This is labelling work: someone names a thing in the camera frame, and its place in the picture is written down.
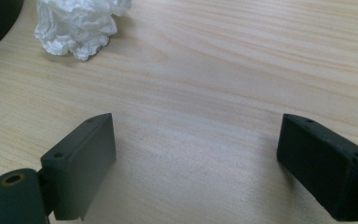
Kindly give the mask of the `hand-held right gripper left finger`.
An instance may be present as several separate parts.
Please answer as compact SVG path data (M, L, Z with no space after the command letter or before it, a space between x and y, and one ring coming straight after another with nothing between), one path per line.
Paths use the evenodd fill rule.
M111 165L116 160L110 113L82 122L41 158L48 196L58 220L84 218Z

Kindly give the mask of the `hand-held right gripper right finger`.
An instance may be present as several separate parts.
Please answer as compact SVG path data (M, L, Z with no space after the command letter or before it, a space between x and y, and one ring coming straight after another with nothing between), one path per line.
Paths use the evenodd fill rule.
M356 144L312 119L285 114L277 159L333 219L358 220Z

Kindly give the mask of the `white paper ball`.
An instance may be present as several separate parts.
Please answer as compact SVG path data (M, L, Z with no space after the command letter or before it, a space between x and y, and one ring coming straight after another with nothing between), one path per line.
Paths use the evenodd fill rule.
M34 37L46 52L86 61L117 32L114 16L123 16L132 0L36 0Z

